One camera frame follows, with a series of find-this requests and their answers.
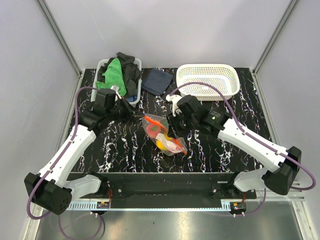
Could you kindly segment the clear zip top bag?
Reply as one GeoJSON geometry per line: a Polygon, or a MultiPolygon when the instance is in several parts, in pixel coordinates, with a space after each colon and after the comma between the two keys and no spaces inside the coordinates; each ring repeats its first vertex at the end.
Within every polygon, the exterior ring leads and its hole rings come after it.
{"type": "Polygon", "coordinates": [[[160,140],[160,141],[167,140],[173,143],[174,148],[172,150],[161,150],[156,146],[165,155],[173,156],[176,154],[184,154],[184,155],[187,154],[188,150],[187,150],[185,141],[182,137],[175,139],[168,136],[169,123],[165,117],[146,113],[142,118],[142,126],[146,135],[151,139],[151,141],[155,145],[157,140],[160,140]],[[156,136],[156,138],[150,138],[146,133],[146,127],[149,123],[152,123],[161,127],[161,133],[159,133],[156,136]]]}

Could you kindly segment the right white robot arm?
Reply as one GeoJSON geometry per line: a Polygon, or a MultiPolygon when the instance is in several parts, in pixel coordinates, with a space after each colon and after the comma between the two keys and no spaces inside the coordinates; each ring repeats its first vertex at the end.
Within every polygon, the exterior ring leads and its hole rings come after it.
{"type": "Polygon", "coordinates": [[[236,123],[236,119],[218,108],[208,109],[192,95],[167,95],[171,103],[171,113],[167,116],[168,135],[180,138],[191,130],[210,135],[228,142],[246,152],[263,167],[252,171],[235,172],[223,193],[239,198],[244,192],[268,188],[278,195],[285,196],[297,176],[302,152],[297,147],[281,147],[236,123]]]}

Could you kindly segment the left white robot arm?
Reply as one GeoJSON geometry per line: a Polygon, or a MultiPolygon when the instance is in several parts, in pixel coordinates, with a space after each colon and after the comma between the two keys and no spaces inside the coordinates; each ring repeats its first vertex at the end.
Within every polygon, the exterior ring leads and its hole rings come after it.
{"type": "Polygon", "coordinates": [[[38,173],[28,173],[24,184],[28,193],[26,210],[33,219],[41,219],[31,212],[36,204],[48,213],[61,215],[74,200],[93,194],[103,198],[109,193],[109,180],[99,173],[88,173],[76,180],[68,180],[74,165],[84,151],[112,121],[124,123],[139,120],[144,113],[134,108],[113,89],[100,89],[92,105],[79,113],[75,106],[75,124],[69,137],[52,159],[38,173]]]}

